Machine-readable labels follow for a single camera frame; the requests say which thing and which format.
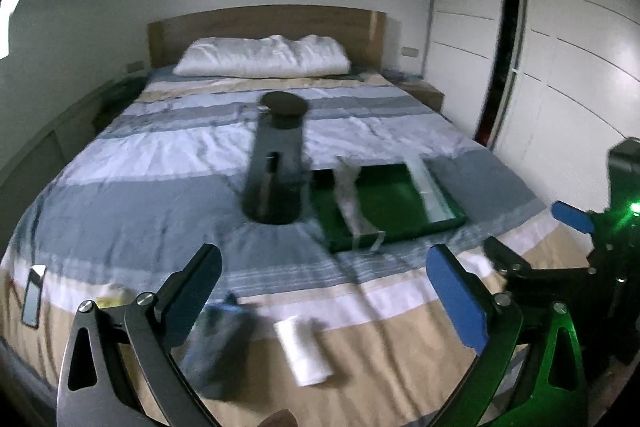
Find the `headboard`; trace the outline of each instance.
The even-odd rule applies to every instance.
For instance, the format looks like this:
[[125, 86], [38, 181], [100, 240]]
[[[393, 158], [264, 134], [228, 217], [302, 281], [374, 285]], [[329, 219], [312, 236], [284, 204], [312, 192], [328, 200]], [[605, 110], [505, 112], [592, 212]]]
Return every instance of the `headboard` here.
[[333, 37], [356, 66], [380, 70], [386, 14], [357, 8], [305, 4], [243, 6], [172, 17], [147, 26], [152, 68], [177, 64], [203, 37], [261, 39], [282, 35]]

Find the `white roll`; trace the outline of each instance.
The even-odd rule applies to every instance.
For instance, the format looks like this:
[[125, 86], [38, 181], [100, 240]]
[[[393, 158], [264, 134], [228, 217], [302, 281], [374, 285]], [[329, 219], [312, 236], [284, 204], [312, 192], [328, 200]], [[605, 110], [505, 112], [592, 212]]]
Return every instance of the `white roll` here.
[[324, 382], [333, 374], [320, 353], [311, 325], [302, 317], [294, 315], [276, 322], [273, 327], [291, 372], [300, 387]]

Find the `pillow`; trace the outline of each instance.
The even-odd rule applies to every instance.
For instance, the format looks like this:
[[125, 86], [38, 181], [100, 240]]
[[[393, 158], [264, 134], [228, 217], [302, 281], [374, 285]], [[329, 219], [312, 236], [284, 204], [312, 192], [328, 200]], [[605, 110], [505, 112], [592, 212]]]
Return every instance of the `pillow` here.
[[331, 37], [308, 35], [289, 41], [281, 35], [265, 39], [198, 39], [174, 68], [180, 76], [297, 78], [344, 74], [350, 69], [344, 48]]

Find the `tray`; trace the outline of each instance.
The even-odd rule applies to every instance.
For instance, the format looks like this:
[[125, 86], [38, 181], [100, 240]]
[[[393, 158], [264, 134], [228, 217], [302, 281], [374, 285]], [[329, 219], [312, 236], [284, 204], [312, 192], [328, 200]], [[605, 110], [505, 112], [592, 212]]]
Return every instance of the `tray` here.
[[[431, 233], [460, 227], [466, 221], [463, 209], [437, 181], [455, 217], [432, 223], [426, 215], [422, 198], [414, 187], [411, 174], [404, 163], [363, 167], [356, 181], [360, 209], [378, 229], [384, 230], [385, 243], [407, 241]], [[351, 250], [353, 237], [342, 219], [334, 199], [334, 172], [321, 169], [312, 172], [311, 204], [324, 230], [331, 252]], [[359, 248], [368, 248], [377, 235], [364, 235]]]

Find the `smartphone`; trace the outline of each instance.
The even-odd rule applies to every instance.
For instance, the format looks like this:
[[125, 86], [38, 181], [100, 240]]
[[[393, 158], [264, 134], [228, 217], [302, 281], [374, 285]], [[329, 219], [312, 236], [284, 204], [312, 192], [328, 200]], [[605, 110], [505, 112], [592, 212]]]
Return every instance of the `smartphone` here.
[[22, 323], [30, 328], [37, 329], [40, 318], [40, 296], [42, 295], [42, 282], [47, 267], [44, 264], [34, 264], [29, 270], [24, 304], [22, 305]]

